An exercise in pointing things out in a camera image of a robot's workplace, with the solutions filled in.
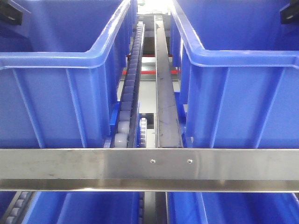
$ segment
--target stainless steel bar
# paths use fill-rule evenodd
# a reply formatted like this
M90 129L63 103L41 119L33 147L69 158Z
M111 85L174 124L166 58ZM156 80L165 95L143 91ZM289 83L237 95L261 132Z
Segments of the stainless steel bar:
M0 149L5 179L299 180L299 149Z
M299 192L299 181L234 180L1 180L0 190Z
M0 189L299 191L298 160L299 149L0 149Z
M158 147L183 147L169 68L163 17L155 16Z

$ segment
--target metal guide rail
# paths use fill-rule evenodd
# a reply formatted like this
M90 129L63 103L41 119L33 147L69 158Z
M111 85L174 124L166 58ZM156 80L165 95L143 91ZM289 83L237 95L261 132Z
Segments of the metal guide rail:
M298 149L0 149L0 189L299 192L298 158Z

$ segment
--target storage rack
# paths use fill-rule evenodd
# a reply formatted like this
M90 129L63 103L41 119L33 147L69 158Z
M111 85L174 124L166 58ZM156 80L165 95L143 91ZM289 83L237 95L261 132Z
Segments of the storage rack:
M183 148L162 16L155 47L155 148L0 149L0 189L154 191L159 223L165 191L299 192L299 149Z

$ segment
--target bin rim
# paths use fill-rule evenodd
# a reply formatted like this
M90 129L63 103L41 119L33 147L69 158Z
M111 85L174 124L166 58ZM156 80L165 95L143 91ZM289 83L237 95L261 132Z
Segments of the bin rim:
M96 68L106 61L131 5L122 0L97 40L86 52L0 52L0 70L9 68Z
M294 67L299 69L299 51L205 49L177 0L170 2L171 14L191 64L200 67Z

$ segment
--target blue plastic crate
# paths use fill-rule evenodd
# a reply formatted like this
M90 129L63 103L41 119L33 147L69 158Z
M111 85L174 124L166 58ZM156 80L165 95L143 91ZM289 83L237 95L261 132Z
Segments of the blue plastic crate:
M135 0L18 0L0 21L0 147L102 147Z
M299 23L279 15L289 1L172 3L171 52L193 146L299 147Z
M171 224L297 224L299 202L287 193L168 193Z
M139 192L37 192L22 224L138 224Z

